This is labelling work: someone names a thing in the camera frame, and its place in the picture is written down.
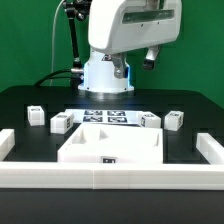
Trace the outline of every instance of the green wall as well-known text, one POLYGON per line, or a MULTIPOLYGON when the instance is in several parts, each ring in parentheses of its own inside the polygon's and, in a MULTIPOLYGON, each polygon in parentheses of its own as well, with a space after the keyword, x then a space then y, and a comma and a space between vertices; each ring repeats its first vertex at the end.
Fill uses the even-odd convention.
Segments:
MULTIPOLYGON (((59 2, 0 2, 0 91, 13 85, 33 84, 50 73, 52 24, 59 2)), ((182 4, 180 36, 176 42, 163 45, 153 72, 141 68, 145 49, 129 52, 132 83, 135 88, 199 91, 224 107, 224 1, 182 0, 182 4)), ((89 55, 88 23, 76 25, 85 62, 89 55)), ((70 44, 67 18, 60 10, 55 69, 71 67, 70 44)), ((68 81, 54 84, 67 85, 68 81)))

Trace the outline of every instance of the white block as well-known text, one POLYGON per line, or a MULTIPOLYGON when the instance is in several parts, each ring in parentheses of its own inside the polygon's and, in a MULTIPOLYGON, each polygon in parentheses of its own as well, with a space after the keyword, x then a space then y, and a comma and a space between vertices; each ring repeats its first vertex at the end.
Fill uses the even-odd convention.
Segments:
POLYGON ((170 111, 165 116, 164 129, 170 131, 177 131, 182 125, 184 120, 184 113, 181 111, 170 111))
POLYGON ((140 111, 137 113, 137 122, 141 127, 160 128, 161 118, 151 112, 140 111))
POLYGON ((211 165, 224 165, 224 147, 210 134, 198 133, 196 148, 211 165))
POLYGON ((44 125, 44 111, 41 106, 27 107, 28 120, 31 126, 44 125))
POLYGON ((3 129, 0 132, 0 161, 4 160, 15 145, 13 129, 3 129))
POLYGON ((51 133, 65 134, 73 126, 73 113, 61 112, 51 118, 51 133))
POLYGON ((93 170, 93 189, 128 189, 127 169, 116 167, 115 164, 99 166, 93 170))

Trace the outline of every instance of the black table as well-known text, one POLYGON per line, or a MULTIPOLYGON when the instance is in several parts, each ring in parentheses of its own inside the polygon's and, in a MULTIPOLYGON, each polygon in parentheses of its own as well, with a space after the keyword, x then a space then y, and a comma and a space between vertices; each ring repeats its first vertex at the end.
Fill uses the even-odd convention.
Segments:
MULTIPOLYGON (((56 161, 65 135, 50 133, 50 118, 65 109, 151 111, 162 118, 184 112, 178 132, 164 130, 164 163, 205 164, 196 150, 198 132, 224 144, 224 110, 192 91, 137 90, 122 100, 78 96, 67 87, 11 87, 0 94, 0 128, 15 129, 8 161, 56 161), (27 106, 40 105, 46 125, 30 127, 27 106)), ((223 191, 0 189, 1 223, 222 223, 223 191)))

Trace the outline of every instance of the white box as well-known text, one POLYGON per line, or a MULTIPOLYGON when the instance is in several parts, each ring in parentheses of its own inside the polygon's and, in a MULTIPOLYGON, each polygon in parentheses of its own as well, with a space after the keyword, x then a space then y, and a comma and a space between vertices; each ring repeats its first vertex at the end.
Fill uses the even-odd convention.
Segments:
POLYGON ((170 111, 165 116, 164 129, 170 131, 178 131, 183 125, 184 112, 181 111, 170 111))
POLYGON ((44 125, 44 111, 41 106, 27 107, 28 120, 31 126, 44 125))
POLYGON ((140 111, 137 113, 137 122, 141 127, 160 128, 161 118, 151 112, 140 111))
POLYGON ((65 134, 73 126, 73 113, 61 112, 51 118, 51 133, 65 134))
POLYGON ((0 161, 4 160, 15 145, 13 129, 3 129, 0 132, 0 161))
POLYGON ((81 124, 58 150, 58 162, 162 164, 162 139, 162 129, 81 124), (85 137, 89 130, 94 139, 85 137))

